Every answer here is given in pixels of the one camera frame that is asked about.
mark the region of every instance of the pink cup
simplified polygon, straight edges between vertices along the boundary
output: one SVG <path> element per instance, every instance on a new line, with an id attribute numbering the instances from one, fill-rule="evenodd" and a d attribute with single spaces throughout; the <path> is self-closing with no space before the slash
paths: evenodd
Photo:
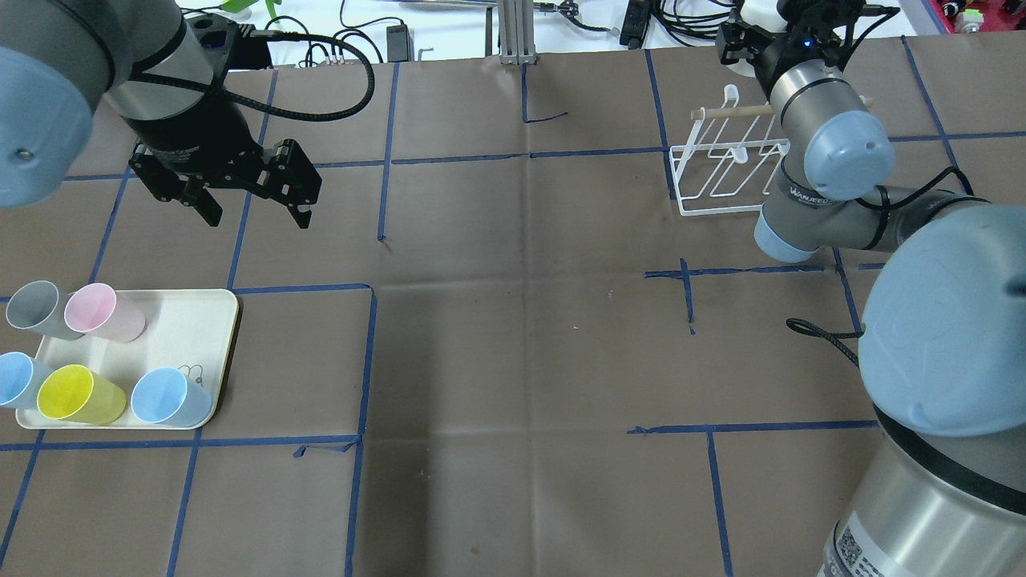
<path id="1" fill-rule="evenodd" d="M 73 331 L 121 343 L 135 340 L 146 329 L 143 311 L 103 282 L 86 284 L 71 296 L 65 322 Z"/>

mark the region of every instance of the cup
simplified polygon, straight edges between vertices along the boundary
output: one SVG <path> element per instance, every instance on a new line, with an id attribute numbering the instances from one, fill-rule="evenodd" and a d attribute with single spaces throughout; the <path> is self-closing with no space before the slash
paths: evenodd
<path id="1" fill-rule="evenodd" d="M 130 343 L 146 329 L 143 311 L 103 282 L 86 284 L 68 300 L 65 321 L 74 331 Z"/>
<path id="2" fill-rule="evenodd" d="M 82 336 L 65 322 L 68 294 L 49 280 L 36 280 L 17 290 L 7 303 L 7 323 L 45 337 L 74 341 Z"/>
<path id="3" fill-rule="evenodd" d="M 191 427 L 210 414 L 210 392 L 177 369 L 154 369 L 135 383 L 131 411 L 144 423 Z"/>
<path id="4" fill-rule="evenodd" d="M 47 419 L 106 425 L 125 411 L 125 391 L 81 364 L 54 371 L 36 397 Z"/>
<path id="5" fill-rule="evenodd" d="M 24 352 L 0 354 L 0 407 L 36 409 L 36 394 L 53 370 Z"/>

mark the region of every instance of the tray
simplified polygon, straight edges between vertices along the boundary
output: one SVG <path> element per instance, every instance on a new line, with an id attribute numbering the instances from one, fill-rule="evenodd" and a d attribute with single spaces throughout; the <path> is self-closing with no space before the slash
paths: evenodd
<path id="1" fill-rule="evenodd" d="M 210 414 L 192 427 L 144 423 L 130 407 L 113 423 L 89 425 L 55 421 L 38 411 L 18 409 L 17 424 L 27 429 L 195 429 L 218 410 L 221 385 L 235 338 L 239 301 L 230 291 L 118 291 L 146 315 L 146 331 L 130 343 L 116 343 L 86 335 L 77 341 L 43 337 L 36 358 L 60 369 L 84 364 L 120 386 L 130 399 L 135 383 L 158 367 L 188 371 L 213 397 Z"/>

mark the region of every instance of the white wire rack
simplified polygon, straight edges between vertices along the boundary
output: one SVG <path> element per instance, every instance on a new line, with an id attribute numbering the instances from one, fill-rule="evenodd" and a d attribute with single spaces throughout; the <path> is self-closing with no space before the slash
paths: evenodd
<path id="1" fill-rule="evenodd" d="M 723 104 L 719 108 L 702 107 L 692 111 L 695 124 L 687 137 L 687 144 L 670 147 L 668 154 L 673 167 L 673 188 L 677 206 L 683 217 L 758 210 L 761 197 L 768 194 L 770 181 L 787 154 L 790 143 L 787 139 L 770 138 L 775 115 L 768 105 L 739 107 L 740 101 L 741 94 L 737 86 L 723 86 Z M 701 175 L 705 174 L 708 165 L 712 165 L 712 171 L 705 183 L 700 187 L 694 186 L 702 179 L 700 170 L 693 169 L 694 174 L 688 175 L 692 177 L 688 184 L 682 185 L 685 172 L 688 171 L 688 162 L 694 160 L 694 167 L 703 157 L 709 162 L 702 162 L 704 169 Z M 739 197 L 742 191 L 746 194 Z M 737 203 L 716 207 L 693 206 L 690 209 L 684 207 L 685 201 L 727 197 L 738 197 Z"/>

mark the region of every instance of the barcode label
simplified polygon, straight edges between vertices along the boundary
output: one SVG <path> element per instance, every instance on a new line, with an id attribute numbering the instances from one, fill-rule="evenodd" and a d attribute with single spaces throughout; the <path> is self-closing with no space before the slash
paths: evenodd
<path id="1" fill-rule="evenodd" d="M 859 515 L 852 513 L 836 541 L 837 554 L 853 577 L 917 577 L 895 563 L 866 533 Z"/>

